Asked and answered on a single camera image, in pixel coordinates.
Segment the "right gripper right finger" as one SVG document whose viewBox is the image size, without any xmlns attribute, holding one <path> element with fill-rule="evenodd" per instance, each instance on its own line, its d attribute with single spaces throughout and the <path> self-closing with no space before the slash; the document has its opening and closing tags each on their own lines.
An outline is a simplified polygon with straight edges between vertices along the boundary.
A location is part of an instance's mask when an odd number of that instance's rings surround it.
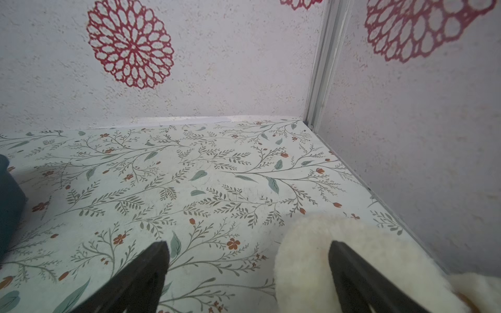
<svg viewBox="0 0 501 313">
<path fill-rule="evenodd" d="M 346 243 L 332 241 L 328 260 L 342 312 L 426 312 Z"/>
</svg>

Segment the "aluminium corner post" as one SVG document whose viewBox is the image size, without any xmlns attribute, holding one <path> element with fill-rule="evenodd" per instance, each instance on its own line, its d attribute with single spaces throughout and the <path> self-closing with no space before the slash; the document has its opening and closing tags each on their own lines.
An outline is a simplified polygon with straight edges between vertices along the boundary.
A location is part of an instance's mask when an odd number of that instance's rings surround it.
<svg viewBox="0 0 501 313">
<path fill-rule="evenodd" d="M 328 1 L 324 8 L 304 115 L 304 123 L 315 134 L 320 128 L 353 4 L 349 0 Z"/>
</svg>

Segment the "dark teal storage box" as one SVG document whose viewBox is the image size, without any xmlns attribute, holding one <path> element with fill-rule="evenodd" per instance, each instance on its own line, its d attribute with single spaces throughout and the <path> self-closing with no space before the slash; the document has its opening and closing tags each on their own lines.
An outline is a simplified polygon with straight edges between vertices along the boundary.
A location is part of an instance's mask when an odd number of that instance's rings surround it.
<svg viewBox="0 0 501 313">
<path fill-rule="evenodd" d="M 26 195 L 8 171 L 9 164 L 9 159 L 1 155 L 1 260 L 7 253 L 27 202 Z"/>
</svg>

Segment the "white plush toy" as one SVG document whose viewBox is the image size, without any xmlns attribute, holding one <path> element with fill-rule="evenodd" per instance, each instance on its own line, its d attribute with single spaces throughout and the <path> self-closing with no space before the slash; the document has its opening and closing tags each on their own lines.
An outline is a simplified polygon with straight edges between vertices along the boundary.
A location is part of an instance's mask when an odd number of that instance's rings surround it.
<svg viewBox="0 0 501 313">
<path fill-rule="evenodd" d="M 499 312 L 500 278 L 477 273 L 446 275 L 421 247 L 375 226 L 337 215 L 297 220 L 275 258 L 280 312 L 340 312 L 328 253 L 347 244 L 429 312 Z"/>
</svg>

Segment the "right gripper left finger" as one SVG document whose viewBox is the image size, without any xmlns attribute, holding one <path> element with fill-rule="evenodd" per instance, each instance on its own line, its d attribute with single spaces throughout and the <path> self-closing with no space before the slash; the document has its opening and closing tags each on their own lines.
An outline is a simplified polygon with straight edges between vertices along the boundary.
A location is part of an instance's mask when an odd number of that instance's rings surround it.
<svg viewBox="0 0 501 313">
<path fill-rule="evenodd" d="M 168 244 L 152 243 L 73 312 L 156 312 L 169 263 Z"/>
</svg>

